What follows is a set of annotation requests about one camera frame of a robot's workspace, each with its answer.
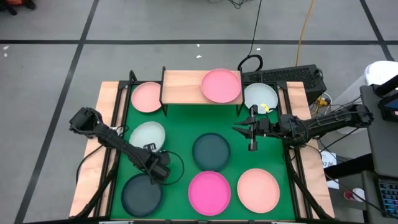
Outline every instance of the plate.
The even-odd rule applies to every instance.
[[[193,160],[202,170],[221,170],[227,165],[230,154],[228,142],[216,133],[202,134],[193,143]]]
[[[152,184],[146,174],[131,177],[122,190],[123,209],[131,216],[146,217],[160,205],[163,193],[159,184]]]
[[[221,174],[204,171],[196,175],[189,184],[188,198],[198,213],[215,216],[228,206],[231,200],[231,188]]]
[[[162,148],[166,139],[166,132],[161,124],[155,121],[148,121],[138,126],[130,136],[130,144],[136,147],[144,147],[146,144],[155,143],[156,149]]]
[[[160,84],[145,82],[134,89],[131,95],[131,103],[135,109],[143,113],[151,113],[161,107]]]
[[[201,91],[213,102],[229,103],[239,96],[242,84],[235,73],[219,68],[208,72],[203,77]]]
[[[263,169],[249,169],[239,178],[238,197],[252,212],[266,213],[279,201],[279,186],[275,178]]]
[[[266,109],[262,105],[267,105],[270,109],[276,108],[278,105],[278,95],[269,85],[253,83],[244,89],[244,104],[248,109],[252,105],[257,105],[258,113],[266,114]]]

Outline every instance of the green mat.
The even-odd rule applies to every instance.
[[[185,174],[176,184],[163,186],[163,201],[159,209],[147,219],[166,220],[294,220],[292,199],[285,162],[282,158],[282,143],[280,139],[258,137],[259,150],[248,151],[249,140],[232,130],[233,123],[247,118],[248,109],[243,108],[239,117],[235,106],[230,105],[169,105],[168,115],[162,110],[155,113],[141,113],[132,104],[129,105],[126,125],[130,130],[126,133],[128,141],[132,131],[146,121],[160,123],[166,131],[164,149],[179,154],[185,163]],[[277,113],[269,115],[272,122],[277,121]],[[188,200],[188,186],[195,175],[201,172],[192,157],[192,146],[197,137],[204,133],[218,133],[231,146],[231,157],[228,165],[220,171],[231,187],[231,201],[226,210],[214,217],[206,217],[197,213]],[[173,155],[169,168],[171,170],[168,182],[181,174],[180,161]],[[236,185],[239,177],[248,169],[260,168],[270,172],[280,188],[280,199],[277,206],[270,212],[258,214],[248,210],[239,200]],[[111,210],[112,219],[132,219],[121,204],[121,192],[124,184],[134,175],[140,173],[122,154],[119,172],[114,191]]]

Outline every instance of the white object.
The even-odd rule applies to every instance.
[[[334,166],[337,164],[336,153],[323,151],[323,152],[321,152],[321,155],[322,155],[323,168]],[[332,180],[329,180],[327,183],[328,183],[328,188],[337,189],[337,190],[339,189],[338,183],[336,183]]]
[[[253,83],[244,89],[244,104],[250,109],[252,105],[258,106],[259,114],[266,114],[267,111],[262,105],[269,109],[278,105],[278,95],[275,90],[263,83]]]
[[[361,188],[355,188],[353,190],[354,193],[356,193],[358,196],[360,196],[361,198],[365,199],[365,191]],[[355,198],[355,200],[362,202],[362,199],[360,199],[358,196],[356,196],[355,194],[353,194],[353,197]]]
[[[148,121],[138,126],[130,136],[130,144],[136,147],[144,147],[146,144],[155,143],[156,149],[153,152],[159,151],[162,148],[166,139],[166,133],[161,124],[155,121]]]
[[[368,65],[361,77],[359,77],[350,87],[348,87],[335,101],[336,105],[344,105],[355,100],[360,96],[359,88],[363,85],[381,85],[398,74],[398,62],[378,61]],[[337,130],[340,134],[348,134],[354,128],[341,128]],[[358,129],[353,134],[364,131],[365,128]]]

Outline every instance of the light pink plate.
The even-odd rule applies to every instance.
[[[219,68],[208,72],[201,81],[201,91],[211,101],[228,103],[242,91],[242,84],[235,73]]]
[[[275,178],[263,169],[249,169],[239,178],[239,199],[252,212],[271,211],[278,204],[279,194]]]
[[[133,91],[131,103],[138,111],[150,113],[158,110],[160,105],[160,84],[145,82]]]
[[[204,171],[196,175],[188,188],[188,198],[193,209],[206,216],[223,212],[231,200],[228,181],[219,173]]]

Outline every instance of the white plate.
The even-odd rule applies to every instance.
[[[130,144],[143,148],[146,144],[155,143],[157,152],[162,148],[166,133],[161,124],[155,121],[148,121],[138,126],[130,136]]]
[[[257,105],[259,114],[266,114],[266,109],[261,105],[265,104],[270,109],[276,108],[278,96],[271,86],[263,83],[253,83],[244,89],[244,104],[249,109],[252,105]]]

